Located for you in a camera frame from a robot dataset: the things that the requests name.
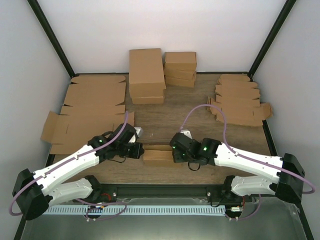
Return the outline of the small cardboard box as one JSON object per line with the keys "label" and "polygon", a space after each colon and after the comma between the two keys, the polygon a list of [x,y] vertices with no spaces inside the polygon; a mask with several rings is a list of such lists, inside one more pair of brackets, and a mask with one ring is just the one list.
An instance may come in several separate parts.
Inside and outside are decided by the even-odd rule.
{"label": "small cardboard box", "polygon": [[149,167],[172,167],[172,147],[169,145],[144,145],[143,163]]}

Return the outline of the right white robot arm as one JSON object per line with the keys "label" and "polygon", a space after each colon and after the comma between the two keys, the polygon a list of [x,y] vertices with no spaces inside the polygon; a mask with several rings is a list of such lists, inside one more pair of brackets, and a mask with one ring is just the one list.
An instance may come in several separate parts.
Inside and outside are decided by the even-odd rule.
{"label": "right white robot arm", "polygon": [[189,131],[176,133],[169,145],[174,163],[228,167],[250,173],[249,177],[226,178],[222,195],[229,202],[239,196],[262,194],[274,195],[287,203],[301,203],[305,171],[292,154],[267,156],[227,147],[212,138],[197,141]]}

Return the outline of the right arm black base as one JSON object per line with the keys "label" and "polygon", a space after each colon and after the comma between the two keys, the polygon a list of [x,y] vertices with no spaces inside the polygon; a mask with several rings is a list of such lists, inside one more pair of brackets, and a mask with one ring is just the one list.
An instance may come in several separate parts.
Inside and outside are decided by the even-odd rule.
{"label": "right arm black base", "polygon": [[231,183],[210,184],[205,188],[207,201],[210,204],[232,205],[241,204],[250,197],[239,196],[232,192]]}

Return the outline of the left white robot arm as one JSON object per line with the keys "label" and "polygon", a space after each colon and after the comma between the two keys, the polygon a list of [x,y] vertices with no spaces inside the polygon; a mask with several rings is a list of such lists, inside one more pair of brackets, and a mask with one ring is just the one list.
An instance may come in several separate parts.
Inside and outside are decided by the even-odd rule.
{"label": "left white robot arm", "polygon": [[141,127],[121,124],[115,131],[94,136],[78,151],[55,164],[34,172],[22,170],[12,191],[20,215],[30,221],[48,208],[71,200],[97,202],[102,196],[102,186],[93,175],[74,182],[68,179],[104,161],[113,161],[115,156],[124,160],[139,159],[145,152],[143,144],[138,142],[142,133]]}

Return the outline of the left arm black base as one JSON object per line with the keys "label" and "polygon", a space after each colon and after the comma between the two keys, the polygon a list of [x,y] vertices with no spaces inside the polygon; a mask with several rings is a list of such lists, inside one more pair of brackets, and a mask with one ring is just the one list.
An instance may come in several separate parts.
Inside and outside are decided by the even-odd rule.
{"label": "left arm black base", "polygon": [[80,186],[71,201],[89,205],[113,203],[117,199],[118,188],[115,185],[102,184],[100,186]]}

